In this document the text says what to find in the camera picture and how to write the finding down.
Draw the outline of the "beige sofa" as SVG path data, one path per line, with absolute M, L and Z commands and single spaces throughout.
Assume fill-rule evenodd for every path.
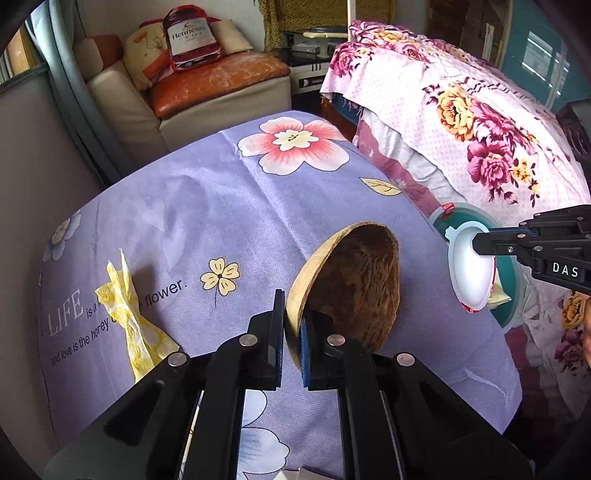
M 202 18 L 221 55 L 183 71 L 170 64 L 163 23 L 126 40 L 87 37 L 74 58 L 118 144 L 143 166 L 219 130 L 290 109 L 290 68 L 253 49 L 232 21 Z

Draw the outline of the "brown coconut shell bowl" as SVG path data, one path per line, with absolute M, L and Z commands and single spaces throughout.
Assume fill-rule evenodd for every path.
M 370 353 L 384 346 L 401 302 L 399 242 L 385 225 L 360 222 L 333 234 L 308 258 L 287 295 L 287 346 L 298 369 L 304 311 L 327 314 L 335 333 Z

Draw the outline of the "purple floral bed sheet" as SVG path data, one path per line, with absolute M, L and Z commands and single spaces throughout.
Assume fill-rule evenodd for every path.
M 119 181 L 46 241 L 39 354 L 60 451 L 48 479 L 515 479 L 504 431 L 522 398 L 497 321 L 454 293 L 448 244 L 331 124 L 290 111 L 221 131 Z M 370 353 L 329 335 L 337 390 L 310 391 L 287 346 L 287 295 L 312 253 L 387 226 L 401 302 Z M 179 346 L 134 382 L 98 302 L 122 250 L 141 314 Z M 286 295 L 280 388 L 249 389 L 256 314 Z

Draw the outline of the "teal cabinet with glass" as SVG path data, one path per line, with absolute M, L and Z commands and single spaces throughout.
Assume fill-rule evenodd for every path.
M 501 72 L 554 113 L 590 97 L 580 63 L 532 1 L 512 3 Z

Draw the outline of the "yellow crumpled napkin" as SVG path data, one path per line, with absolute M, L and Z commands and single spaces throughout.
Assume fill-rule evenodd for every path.
M 178 352 L 180 346 L 141 314 L 131 271 L 123 251 L 119 253 L 120 269 L 107 262 L 108 282 L 98 287 L 95 295 L 125 333 L 126 353 L 134 382 L 138 383 L 162 360 Z

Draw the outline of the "cream cartoon pillow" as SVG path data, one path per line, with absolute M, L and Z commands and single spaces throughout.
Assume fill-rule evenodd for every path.
M 138 92 L 150 89 L 169 69 L 161 22 L 141 26 L 124 44 L 123 63 Z

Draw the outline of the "black electronics stack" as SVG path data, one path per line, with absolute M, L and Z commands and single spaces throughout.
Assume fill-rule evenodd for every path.
M 291 95 L 318 92 L 335 49 L 348 40 L 345 26 L 321 26 L 280 33 L 280 59 L 290 67 Z

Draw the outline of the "red Hennessy bag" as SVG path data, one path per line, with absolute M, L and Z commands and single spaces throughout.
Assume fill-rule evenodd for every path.
M 181 5 L 171 9 L 163 19 L 163 30 L 173 71 L 190 70 L 221 56 L 221 44 L 200 7 Z

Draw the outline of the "white plastic lid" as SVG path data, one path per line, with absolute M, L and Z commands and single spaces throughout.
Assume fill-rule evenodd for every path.
M 479 233 L 489 232 L 477 221 L 468 221 L 457 228 L 448 227 L 448 266 L 453 290 L 460 303 L 469 311 L 481 311 L 488 301 L 495 280 L 496 259 L 479 255 L 472 240 Z

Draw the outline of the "orange leather seat cushion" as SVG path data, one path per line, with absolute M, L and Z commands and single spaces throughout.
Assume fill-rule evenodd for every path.
M 273 55 L 243 51 L 172 73 L 154 84 L 147 98 L 155 116 L 166 120 L 200 103 L 288 75 L 290 68 Z

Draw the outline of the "pink floral quilt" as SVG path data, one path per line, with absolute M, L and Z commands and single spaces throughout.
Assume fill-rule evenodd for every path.
M 349 34 L 322 94 L 359 108 L 356 147 L 426 215 L 466 204 L 514 227 L 589 202 L 555 116 L 497 69 L 393 25 Z

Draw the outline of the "white mask package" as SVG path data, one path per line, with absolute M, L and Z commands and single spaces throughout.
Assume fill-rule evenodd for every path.
M 281 470 L 274 480 L 332 480 L 327 476 L 300 468 L 298 470 Z

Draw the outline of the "yellow patterned cloth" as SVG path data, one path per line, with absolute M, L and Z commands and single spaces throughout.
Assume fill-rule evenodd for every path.
M 280 34 L 314 27 L 349 26 L 346 0 L 263 0 L 257 2 L 263 16 L 264 49 L 280 48 Z M 355 19 L 392 23 L 397 0 L 356 0 Z

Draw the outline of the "teal plastic trash bin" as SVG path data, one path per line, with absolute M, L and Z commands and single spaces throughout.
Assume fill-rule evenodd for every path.
M 522 268 L 511 256 L 480 255 L 473 240 L 500 226 L 486 212 L 467 203 L 448 203 L 434 211 L 429 222 L 448 244 L 448 266 L 454 293 L 470 313 L 488 310 L 504 332 L 522 312 Z

